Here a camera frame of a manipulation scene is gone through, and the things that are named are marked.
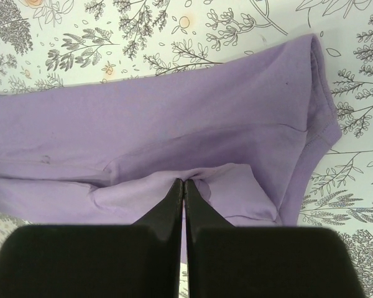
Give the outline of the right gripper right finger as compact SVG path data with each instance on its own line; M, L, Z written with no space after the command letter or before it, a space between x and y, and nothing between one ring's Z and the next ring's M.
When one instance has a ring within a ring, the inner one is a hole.
M190 297L363 297L337 233L235 227L185 183Z

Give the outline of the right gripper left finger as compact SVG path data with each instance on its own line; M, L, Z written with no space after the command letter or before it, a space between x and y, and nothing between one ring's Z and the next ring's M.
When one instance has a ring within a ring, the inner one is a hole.
M28 225L0 250L0 297L176 297L183 183L131 225Z

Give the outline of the purple t shirt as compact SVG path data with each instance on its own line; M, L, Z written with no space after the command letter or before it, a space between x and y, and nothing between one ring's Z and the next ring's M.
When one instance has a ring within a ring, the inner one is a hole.
M235 226L291 226L341 135L314 35L207 69L0 96L0 213L131 224L192 179Z

